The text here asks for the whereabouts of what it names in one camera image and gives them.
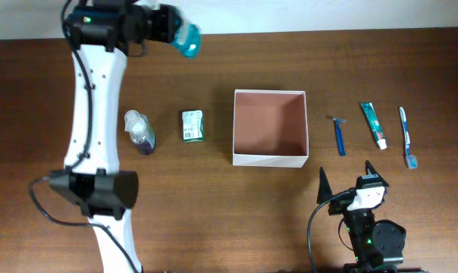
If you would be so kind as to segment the white cardboard box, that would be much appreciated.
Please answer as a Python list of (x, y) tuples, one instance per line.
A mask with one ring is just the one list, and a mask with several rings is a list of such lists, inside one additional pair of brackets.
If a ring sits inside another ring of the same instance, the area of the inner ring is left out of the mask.
[(301, 168), (309, 158), (306, 93), (234, 91), (232, 165)]

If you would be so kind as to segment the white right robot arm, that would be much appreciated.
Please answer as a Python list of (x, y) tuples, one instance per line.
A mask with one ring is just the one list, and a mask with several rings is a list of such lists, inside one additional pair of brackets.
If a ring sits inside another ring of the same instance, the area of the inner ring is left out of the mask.
[(317, 209), (328, 206), (329, 215), (341, 215), (350, 237), (355, 262), (343, 266), (343, 272), (398, 272), (403, 263), (406, 229), (383, 219), (373, 211), (384, 203), (388, 182), (365, 161), (365, 174), (356, 185), (333, 194), (323, 168), (319, 169)]

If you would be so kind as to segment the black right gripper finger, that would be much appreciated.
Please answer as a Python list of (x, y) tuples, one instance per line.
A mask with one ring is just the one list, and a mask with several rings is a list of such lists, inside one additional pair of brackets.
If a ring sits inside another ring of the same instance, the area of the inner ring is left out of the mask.
[(369, 160), (365, 161), (365, 173), (367, 175), (372, 175), (374, 177), (379, 176), (379, 173), (375, 170), (375, 168), (373, 167), (373, 165), (371, 164)]
[(317, 204), (321, 205), (324, 202), (327, 202), (333, 197), (331, 186), (329, 184), (327, 175), (323, 167), (319, 169), (319, 185), (318, 185), (318, 194), (317, 194)]

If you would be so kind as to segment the blue mouthwash bottle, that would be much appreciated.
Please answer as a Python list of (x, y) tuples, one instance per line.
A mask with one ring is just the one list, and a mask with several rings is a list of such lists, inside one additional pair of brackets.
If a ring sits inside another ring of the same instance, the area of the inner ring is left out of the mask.
[(174, 34), (171, 45), (186, 58), (195, 58), (200, 51), (202, 35), (197, 25), (185, 17), (176, 20), (179, 27)]

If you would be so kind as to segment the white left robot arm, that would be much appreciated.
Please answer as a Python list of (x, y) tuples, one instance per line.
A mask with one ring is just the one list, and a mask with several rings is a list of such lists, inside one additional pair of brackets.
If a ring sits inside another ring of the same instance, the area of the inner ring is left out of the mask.
[(130, 43), (172, 44), (185, 27), (179, 8), (152, 1), (80, 1), (61, 9), (75, 72), (74, 116), (64, 167), (50, 187), (80, 208), (95, 231), (105, 272), (142, 272), (131, 225), (139, 181), (122, 171), (117, 125)]

